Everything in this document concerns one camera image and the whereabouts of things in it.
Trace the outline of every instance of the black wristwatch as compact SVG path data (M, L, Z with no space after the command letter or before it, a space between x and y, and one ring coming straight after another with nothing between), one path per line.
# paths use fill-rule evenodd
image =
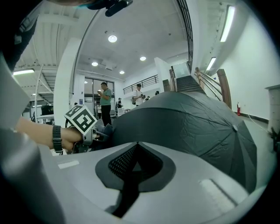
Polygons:
M61 141L61 126L54 125L52 128L52 142L53 149L56 153L63 152Z

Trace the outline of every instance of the umbrella canopy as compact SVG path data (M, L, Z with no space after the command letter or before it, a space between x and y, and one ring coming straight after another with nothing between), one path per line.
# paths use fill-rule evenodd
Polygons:
M113 146L143 141L196 155L239 182L256 187L256 145L228 106L204 94L164 92L113 123Z

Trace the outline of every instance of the fire extinguisher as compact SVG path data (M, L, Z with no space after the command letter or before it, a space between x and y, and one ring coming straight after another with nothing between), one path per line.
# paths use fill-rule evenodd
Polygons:
M237 102L237 115L240 116L241 107L238 106L239 102Z

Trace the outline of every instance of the backpack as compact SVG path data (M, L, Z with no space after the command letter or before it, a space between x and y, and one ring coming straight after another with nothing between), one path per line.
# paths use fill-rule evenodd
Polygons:
M132 99L131 99L131 103L133 104L133 105L136 105L136 100L134 99L134 96L132 97Z

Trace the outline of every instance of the human hand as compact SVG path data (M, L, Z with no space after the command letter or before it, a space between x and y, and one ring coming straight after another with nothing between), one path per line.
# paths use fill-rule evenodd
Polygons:
M83 136L76 128L62 128L61 139L62 148L72 151L74 143L82 141Z

